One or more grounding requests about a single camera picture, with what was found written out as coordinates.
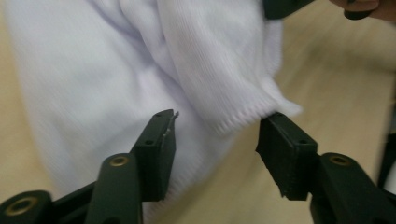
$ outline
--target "finger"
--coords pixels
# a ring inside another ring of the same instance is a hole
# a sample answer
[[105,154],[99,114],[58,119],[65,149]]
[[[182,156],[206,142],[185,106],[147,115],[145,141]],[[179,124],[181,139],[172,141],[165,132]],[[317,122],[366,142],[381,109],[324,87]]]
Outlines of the finger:
[[347,11],[369,11],[379,6],[378,0],[358,0],[353,3],[348,3],[347,0],[331,0],[331,2]]

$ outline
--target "white towel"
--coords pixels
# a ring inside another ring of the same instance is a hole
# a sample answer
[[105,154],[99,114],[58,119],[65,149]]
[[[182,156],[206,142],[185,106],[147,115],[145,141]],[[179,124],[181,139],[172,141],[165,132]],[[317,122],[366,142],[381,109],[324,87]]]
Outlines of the white towel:
[[91,183],[173,108],[169,193],[145,205],[149,220],[213,170],[240,128],[300,110],[273,80],[282,24],[266,21],[258,0],[8,0],[6,16],[55,198]]

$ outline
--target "black object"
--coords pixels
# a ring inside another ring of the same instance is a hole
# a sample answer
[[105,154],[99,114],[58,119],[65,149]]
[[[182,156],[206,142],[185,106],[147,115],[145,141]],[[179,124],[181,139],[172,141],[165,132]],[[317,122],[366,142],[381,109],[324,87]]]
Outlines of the black object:
[[[355,1],[356,1],[356,0],[347,0],[347,2],[348,2],[349,4],[354,3]],[[358,21],[358,20],[362,20],[362,19],[364,19],[364,18],[370,16],[370,14],[371,14],[372,12],[373,12],[372,10],[370,10],[370,11],[356,11],[356,12],[355,12],[355,11],[352,12],[352,11],[346,11],[346,10],[344,10],[344,16],[345,16],[346,18],[352,20],[352,21]]]
[[173,110],[152,117],[130,153],[107,158],[96,182],[53,202],[43,190],[0,205],[1,224],[137,224],[142,202],[163,200],[176,151]]
[[263,0],[265,18],[280,20],[314,0]]
[[263,119],[257,152],[289,200],[312,194],[316,224],[395,224],[395,197],[377,188],[351,158],[326,153],[286,116]]

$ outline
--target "light wood surface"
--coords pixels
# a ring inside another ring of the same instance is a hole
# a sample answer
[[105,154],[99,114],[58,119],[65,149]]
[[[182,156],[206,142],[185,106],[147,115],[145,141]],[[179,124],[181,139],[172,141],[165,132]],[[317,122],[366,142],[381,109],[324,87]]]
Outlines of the light wood surface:
[[[396,77],[396,27],[373,19],[348,21],[318,0],[285,20],[284,65],[276,80],[304,107],[293,120],[319,143],[319,153],[354,158],[372,179],[390,118]],[[41,166],[21,102],[4,19],[0,20],[0,202],[52,186]],[[312,223],[308,202],[289,202],[258,154],[258,124],[158,223]]]

